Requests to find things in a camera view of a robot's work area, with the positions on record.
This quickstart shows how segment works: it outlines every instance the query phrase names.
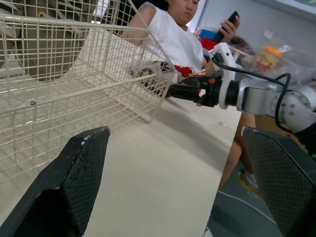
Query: black cable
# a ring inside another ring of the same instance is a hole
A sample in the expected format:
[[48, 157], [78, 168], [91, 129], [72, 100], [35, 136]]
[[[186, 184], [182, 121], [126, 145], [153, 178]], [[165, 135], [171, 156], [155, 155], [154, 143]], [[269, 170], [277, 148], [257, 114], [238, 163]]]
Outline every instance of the black cable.
[[[258, 73], [253, 73], [253, 72], [246, 71], [246, 70], [243, 70], [243, 69], [233, 68], [233, 67], [229, 67], [227, 65], [224, 65], [223, 63], [221, 63], [219, 61], [219, 59], [216, 57], [216, 55], [212, 58], [212, 62], [217, 67], [219, 67], [221, 69], [229, 70], [229, 71], [233, 71], [233, 72], [237, 72], [237, 73], [244, 73], [244, 74], [247, 74], [247, 75], [252, 75], [252, 76], [255, 76], [255, 77], [258, 77], [258, 78], [261, 78], [261, 79], [264, 79], [264, 80], [267, 80], [267, 81], [270, 81], [270, 82], [273, 82], [273, 83], [276, 83], [278, 85], [283, 86], [283, 90], [281, 92], [281, 95], [280, 95], [280, 97], [279, 97], [279, 99], [278, 99], [278, 101], [276, 103], [275, 123], [276, 123], [276, 125], [277, 125], [277, 127], [279, 129], [292, 134], [292, 132], [289, 129], [283, 127], [281, 125], [280, 121], [279, 121], [279, 111], [280, 111], [281, 103], [282, 103], [282, 100], [283, 100], [283, 98], [284, 98], [284, 96], [285, 96], [285, 94], [287, 92], [288, 85], [289, 85], [289, 83], [291, 81], [291, 74], [285, 73], [285, 74], [282, 74], [281, 76], [278, 76], [276, 79], [272, 79], [272, 78], [260, 75]], [[285, 84], [278, 81], [278, 80], [280, 80], [281, 78], [284, 78], [284, 77], [287, 77]]]
[[286, 79], [286, 83], [285, 83], [285, 85], [284, 85], [284, 87], [283, 87], [283, 90], [282, 90], [282, 92], [281, 92], [281, 95], [280, 95], [280, 97], [278, 98], [278, 101], [277, 101], [277, 103], [276, 103], [275, 123], [276, 123], [276, 125], [277, 125], [277, 127], [278, 127], [279, 129], [281, 129], [281, 130], [283, 130], [283, 131], [285, 131], [285, 132], [288, 132], [288, 133], [292, 134], [292, 132], [291, 132], [289, 129], [287, 129], [287, 128], [285, 128], [285, 127], [283, 127], [283, 126], [281, 125], [281, 123], [280, 123], [280, 121], [279, 121], [279, 119], [278, 119], [278, 114], [279, 114], [279, 111], [280, 111], [280, 107], [281, 107], [282, 100], [283, 100], [283, 98], [284, 98], [284, 96], [285, 96], [285, 94], [286, 94], [288, 85], [289, 85], [289, 83], [290, 83], [290, 81], [291, 81], [291, 74], [290, 74], [290, 73], [285, 73], [285, 74], [283, 74], [283, 75], [281, 75], [281, 76], [279, 76], [279, 77], [276, 78], [276, 80], [279, 80], [279, 79], [284, 78], [284, 77], [287, 77], [287, 79]]
[[281, 86], [285, 86], [284, 83], [282, 82], [279, 82], [275, 79], [272, 79], [272, 78], [269, 78], [269, 77], [266, 77], [266, 76], [263, 76], [263, 75], [260, 75], [258, 73], [253, 73], [253, 72], [250, 72], [250, 71], [246, 71], [244, 69], [239, 69], [239, 68], [233, 68], [233, 67], [230, 67], [230, 66], [227, 66], [225, 64], [222, 64], [221, 62], [219, 62], [216, 58], [216, 56], [214, 56], [212, 58], [212, 62], [219, 68], [221, 69], [224, 69], [224, 70], [228, 70], [228, 71], [233, 71], [233, 72], [237, 72], [237, 73], [244, 73], [244, 74], [247, 74], [247, 75], [252, 75], [254, 77], [258, 77], [258, 78], [261, 78], [261, 79], [264, 79], [264, 80], [267, 80], [267, 81], [270, 81], [270, 82], [273, 82], [273, 83], [276, 83], [278, 85], [281, 85]]

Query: wire shopping basket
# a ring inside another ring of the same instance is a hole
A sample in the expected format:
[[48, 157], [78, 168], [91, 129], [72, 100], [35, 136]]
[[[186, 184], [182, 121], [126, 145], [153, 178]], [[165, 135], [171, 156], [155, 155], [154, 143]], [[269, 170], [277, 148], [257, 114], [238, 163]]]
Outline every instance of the wire shopping basket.
[[[0, 0], [0, 214], [72, 136], [152, 121], [174, 68], [157, 43], [148, 50], [145, 23], [127, 26], [133, 12], [131, 0]], [[169, 66], [130, 73], [148, 61]]]

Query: floor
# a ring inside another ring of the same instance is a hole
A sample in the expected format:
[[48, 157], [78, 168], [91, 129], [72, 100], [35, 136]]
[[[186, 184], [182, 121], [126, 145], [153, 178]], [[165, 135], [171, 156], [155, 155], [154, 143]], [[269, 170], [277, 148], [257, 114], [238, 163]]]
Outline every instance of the floor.
[[[256, 194], [243, 189], [237, 180], [237, 174], [243, 170], [240, 163], [234, 170], [223, 193], [240, 198], [273, 219], [264, 201]], [[208, 221], [213, 237], [282, 237], [277, 226], [240, 200], [218, 193]]]

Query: robotic arm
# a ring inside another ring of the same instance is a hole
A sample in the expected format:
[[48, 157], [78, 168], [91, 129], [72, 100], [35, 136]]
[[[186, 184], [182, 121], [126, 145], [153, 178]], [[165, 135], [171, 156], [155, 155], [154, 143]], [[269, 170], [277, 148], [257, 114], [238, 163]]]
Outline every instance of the robotic arm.
[[[271, 79], [237, 69], [226, 43], [214, 47], [212, 61], [217, 74], [197, 78], [198, 87], [174, 84], [170, 86], [168, 95], [191, 100], [198, 106], [219, 105], [221, 109], [236, 106], [239, 111], [270, 116], [275, 119], [279, 128], [294, 134], [310, 155], [316, 155], [316, 91], [313, 88], [288, 86], [289, 74]], [[261, 79], [236, 81], [236, 72]], [[287, 77], [286, 83], [279, 81], [282, 77]], [[204, 89], [205, 94], [199, 96], [198, 89]]]

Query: plastic bag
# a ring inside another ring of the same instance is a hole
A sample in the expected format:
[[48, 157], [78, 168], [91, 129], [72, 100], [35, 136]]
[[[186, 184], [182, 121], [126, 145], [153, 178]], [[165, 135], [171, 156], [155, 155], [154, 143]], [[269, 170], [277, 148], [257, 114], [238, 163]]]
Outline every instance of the plastic bag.
[[314, 58], [295, 50], [282, 37], [270, 31], [264, 32], [262, 48], [253, 61], [245, 66], [271, 78], [290, 73], [290, 85], [309, 84], [316, 73]]

